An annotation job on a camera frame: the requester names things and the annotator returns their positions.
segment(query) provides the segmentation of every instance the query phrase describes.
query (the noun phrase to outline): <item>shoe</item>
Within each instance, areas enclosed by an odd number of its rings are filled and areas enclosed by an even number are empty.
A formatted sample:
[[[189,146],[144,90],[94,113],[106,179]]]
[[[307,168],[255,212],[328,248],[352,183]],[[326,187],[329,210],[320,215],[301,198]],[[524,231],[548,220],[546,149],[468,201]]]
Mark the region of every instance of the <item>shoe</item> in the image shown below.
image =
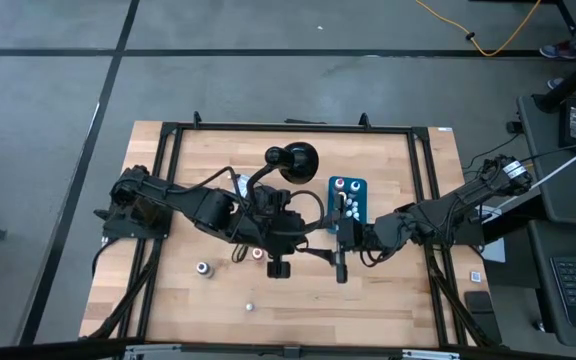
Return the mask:
[[[546,45],[539,48],[539,53],[548,59],[576,59],[576,49],[570,47],[568,41],[560,42],[555,45]]]
[[[554,78],[554,79],[548,80],[546,85],[548,85],[548,88],[550,90],[552,90],[552,89],[556,88],[557,86],[559,86],[559,84],[561,84],[562,81],[564,81],[564,78]]]

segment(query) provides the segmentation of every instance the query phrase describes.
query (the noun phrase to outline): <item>white knob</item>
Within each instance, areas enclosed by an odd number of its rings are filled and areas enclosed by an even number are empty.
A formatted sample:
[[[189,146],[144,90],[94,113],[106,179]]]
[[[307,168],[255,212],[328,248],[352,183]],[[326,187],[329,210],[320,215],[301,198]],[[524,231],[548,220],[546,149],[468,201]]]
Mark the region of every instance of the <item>white knob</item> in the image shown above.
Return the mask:
[[[352,191],[352,192],[359,191],[360,187],[361,187],[361,185],[359,184],[359,181],[353,181],[352,183],[350,183],[350,191]]]
[[[208,263],[202,261],[197,263],[197,273],[201,276],[210,279],[215,273],[215,271],[210,265],[208,265]]]
[[[261,249],[252,249],[252,258],[255,260],[261,260],[264,257],[264,251]]]
[[[335,180],[335,189],[337,189],[337,190],[343,190],[344,189],[344,179],[337,178],[337,180]]]

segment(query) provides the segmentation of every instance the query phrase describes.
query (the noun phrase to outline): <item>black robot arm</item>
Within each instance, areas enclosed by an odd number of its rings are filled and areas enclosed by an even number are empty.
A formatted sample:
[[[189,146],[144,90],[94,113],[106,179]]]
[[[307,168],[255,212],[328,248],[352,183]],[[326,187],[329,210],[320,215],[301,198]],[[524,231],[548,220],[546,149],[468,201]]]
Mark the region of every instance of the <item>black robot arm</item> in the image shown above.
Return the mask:
[[[135,166],[126,169],[113,186],[110,209],[97,210],[96,214],[105,221],[104,233],[130,228],[134,229],[129,233],[131,237],[140,237],[135,234],[163,228],[170,220],[170,210],[181,212],[207,234],[231,244],[264,249],[272,260],[267,267],[268,276],[272,278],[290,277],[290,264],[282,261],[282,256],[295,251],[311,252],[331,262],[329,250],[318,252],[298,248],[307,242],[308,233],[330,224],[323,222],[323,205],[321,218],[306,224],[298,212],[286,209],[297,193],[255,186],[259,179],[275,169],[290,182],[308,182],[317,171],[317,152],[306,143],[272,147],[266,151],[266,163],[248,180],[245,197],[241,195],[237,175],[230,167],[200,184],[185,188],[150,176],[144,166]],[[204,186],[226,171],[230,172],[235,193]]]
[[[374,266],[388,260],[400,250],[408,239],[423,245],[429,241],[452,246],[453,232],[474,209],[494,196],[520,195],[528,190],[532,177],[513,157],[499,155],[486,160],[479,175],[472,181],[439,199],[421,201],[395,209],[376,218],[374,224],[360,224],[353,218],[338,221],[337,243],[339,252],[361,252]],[[380,252],[374,258],[370,252]],[[345,282],[343,256],[336,257],[337,281]]]

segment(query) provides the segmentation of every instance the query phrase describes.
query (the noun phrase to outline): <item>wooden table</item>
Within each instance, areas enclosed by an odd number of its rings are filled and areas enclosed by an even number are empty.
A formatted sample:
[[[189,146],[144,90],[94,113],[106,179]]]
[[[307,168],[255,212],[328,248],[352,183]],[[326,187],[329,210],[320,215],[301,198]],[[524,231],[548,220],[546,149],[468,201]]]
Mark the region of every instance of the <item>wooden table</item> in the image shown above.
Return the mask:
[[[123,168],[135,164],[152,167],[160,129],[161,122],[135,123]],[[450,129],[429,128],[429,133],[439,188],[445,194],[463,184],[455,139]],[[292,191],[309,189],[325,202],[329,177],[364,178],[368,182],[370,222],[415,200],[406,137],[392,134],[186,130],[175,182],[185,186],[200,182],[225,165],[252,175],[264,165],[268,147],[294,141],[309,142],[317,149],[320,163],[316,177],[306,185],[295,186],[273,172],[262,180],[264,184]],[[424,193],[429,198],[420,142],[417,148]],[[167,154],[161,177],[166,176],[169,159]],[[210,185],[232,190],[226,175]],[[306,196],[296,197],[290,208],[298,209],[306,222],[318,216],[314,200]],[[332,248],[335,243],[334,236],[325,230],[308,237],[312,247]],[[134,248],[134,240],[120,240],[100,257],[81,335],[97,329],[124,294]],[[311,255],[286,257],[292,264],[292,276],[276,280],[268,279],[265,262],[252,260],[250,254],[243,263],[232,263],[232,250],[232,245],[196,230],[183,215],[175,213],[170,236],[163,245],[147,340],[438,346],[428,274],[419,246],[408,243],[388,262],[374,268],[364,267],[357,254],[348,254],[347,284],[337,284],[334,268]],[[462,301],[465,291],[488,291],[483,263],[472,250],[455,246],[452,256]],[[196,274],[199,261],[215,268],[212,279]],[[480,272],[483,282],[471,282],[471,271]],[[255,310],[246,311],[247,303],[253,303]],[[445,299],[443,303],[449,339],[454,342],[450,307]],[[136,332],[140,309],[141,300],[137,299],[129,335]]]

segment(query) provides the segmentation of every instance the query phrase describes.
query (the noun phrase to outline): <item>gray floor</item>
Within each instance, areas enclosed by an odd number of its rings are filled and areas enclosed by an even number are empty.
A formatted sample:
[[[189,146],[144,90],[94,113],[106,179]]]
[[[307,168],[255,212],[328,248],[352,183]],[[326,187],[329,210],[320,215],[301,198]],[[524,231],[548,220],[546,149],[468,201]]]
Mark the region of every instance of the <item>gray floor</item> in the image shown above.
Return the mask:
[[[503,42],[530,8],[427,3],[475,31],[487,48]],[[576,18],[576,2],[568,3]],[[0,0],[0,47],[114,48],[128,5]],[[557,9],[546,5],[511,48],[566,36]],[[142,0],[128,47],[470,49],[459,30],[413,0]],[[109,60],[0,58],[0,227],[9,231],[0,242],[0,346],[17,334]],[[107,206],[133,121],[190,120],[197,110],[205,121],[354,124],[367,112],[375,124],[453,127],[467,163],[509,139],[503,126],[515,118],[517,96],[543,93],[546,80],[575,68],[542,59],[124,58],[37,340],[77,336],[100,239],[92,210]],[[521,139],[503,151],[527,155]],[[491,292],[507,345],[576,356],[575,348],[532,330],[534,295]]]

